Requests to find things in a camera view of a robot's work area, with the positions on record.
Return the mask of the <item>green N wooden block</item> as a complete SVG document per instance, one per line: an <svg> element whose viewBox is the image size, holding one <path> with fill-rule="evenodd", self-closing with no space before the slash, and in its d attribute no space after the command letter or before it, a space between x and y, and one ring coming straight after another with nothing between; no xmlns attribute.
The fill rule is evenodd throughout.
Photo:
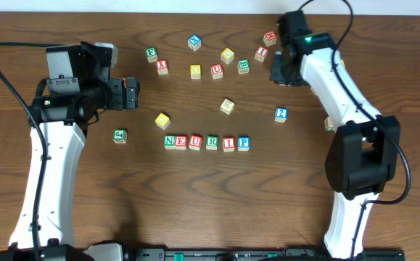
<svg viewBox="0 0 420 261"><path fill-rule="evenodd" d="M175 149L176 148L176 136L166 135L164 137L164 147L166 149Z"/></svg>

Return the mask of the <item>red E wooden block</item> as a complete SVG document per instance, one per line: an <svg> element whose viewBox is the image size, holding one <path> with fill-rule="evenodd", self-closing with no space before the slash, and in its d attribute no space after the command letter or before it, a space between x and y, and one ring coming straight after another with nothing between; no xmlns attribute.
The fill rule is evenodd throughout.
<svg viewBox="0 0 420 261"><path fill-rule="evenodd" d="M187 137L186 136L176 136L175 148L178 150L186 150L187 148Z"/></svg>

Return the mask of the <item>blue P wooden block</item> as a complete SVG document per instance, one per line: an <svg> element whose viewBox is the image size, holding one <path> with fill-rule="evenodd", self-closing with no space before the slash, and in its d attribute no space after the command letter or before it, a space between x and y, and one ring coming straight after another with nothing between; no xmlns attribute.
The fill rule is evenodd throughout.
<svg viewBox="0 0 420 261"><path fill-rule="evenodd" d="M238 145L237 149L240 152L249 151L251 147L250 137L249 136L238 137L237 145Z"/></svg>

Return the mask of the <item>green R wooden block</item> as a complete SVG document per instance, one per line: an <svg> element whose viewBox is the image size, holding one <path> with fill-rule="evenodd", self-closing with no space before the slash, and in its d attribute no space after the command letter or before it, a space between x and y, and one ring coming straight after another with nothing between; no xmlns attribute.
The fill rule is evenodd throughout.
<svg viewBox="0 0 420 261"><path fill-rule="evenodd" d="M207 136L205 147L206 147L206 150L217 150L218 149L218 137L217 136Z"/></svg>

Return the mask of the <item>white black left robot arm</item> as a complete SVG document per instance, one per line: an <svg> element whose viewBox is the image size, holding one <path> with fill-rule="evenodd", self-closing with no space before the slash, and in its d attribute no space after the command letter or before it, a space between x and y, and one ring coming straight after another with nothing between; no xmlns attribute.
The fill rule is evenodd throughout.
<svg viewBox="0 0 420 261"><path fill-rule="evenodd" d="M43 79L33 104L43 110L77 98L98 109L135 109L140 91L134 77L68 90L75 78ZM73 246L75 174L85 146L87 119L42 117L30 132L32 156L21 216L0 260L129 260L126 246L102 241L86 250Z"/></svg>

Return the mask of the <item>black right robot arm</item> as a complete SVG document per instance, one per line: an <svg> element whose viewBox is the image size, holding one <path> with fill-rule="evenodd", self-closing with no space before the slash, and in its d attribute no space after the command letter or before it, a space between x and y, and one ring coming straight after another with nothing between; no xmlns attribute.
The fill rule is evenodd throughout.
<svg viewBox="0 0 420 261"><path fill-rule="evenodd" d="M278 74L286 85L308 85L318 97L335 131L325 172L334 204L323 243L339 260L365 256L363 236L371 208L395 176L400 123L384 117L364 97L348 74L338 46L328 33L298 30L280 36L283 51Z"/></svg>

